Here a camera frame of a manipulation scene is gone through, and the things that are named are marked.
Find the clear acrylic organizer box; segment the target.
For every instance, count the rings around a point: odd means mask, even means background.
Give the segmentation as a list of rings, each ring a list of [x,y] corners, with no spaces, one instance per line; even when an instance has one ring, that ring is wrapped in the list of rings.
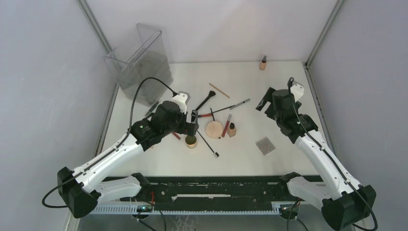
[[[125,96],[145,106],[159,101],[173,82],[162,31],[154,26],[136,24],[103,60]]]

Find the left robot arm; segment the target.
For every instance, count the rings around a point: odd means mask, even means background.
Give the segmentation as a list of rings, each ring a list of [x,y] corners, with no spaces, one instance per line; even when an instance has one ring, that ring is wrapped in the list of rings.
[[[198,112],[192,110],[191,117],[192,121],[188,122],[187,113],[178,103],[164,101],[151,118],[133,123],[123,138],[104,153],[73,170],[67,167],[60,169],[57,173],[58,194],[71,214],[82,218],[99,203],[123,197],[146,200],[151,193],[150,187],[139,173],[109,182],[103,180],[118,166],[159,144],[173,132],[194,136],[199,127]]]

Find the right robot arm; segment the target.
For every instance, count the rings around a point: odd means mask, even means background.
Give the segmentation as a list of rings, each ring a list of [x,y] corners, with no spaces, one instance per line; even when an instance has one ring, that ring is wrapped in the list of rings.
[[[302,104],[293,92],[268,88],[256,109],[261,111],[267,103],[266,116],[304,153],[325,183],[325,187],[319,187],[292,172],[280,178],[280,198],[297,197],[313,205],[335,231],[351,225],[357,227],[357,222],[369,216],[374,221],[373,230],[377,230],[378,222],[372,210],[376,191],[371,185],[362,185],[346,170],[326,145],[314,120],[298,112]]]

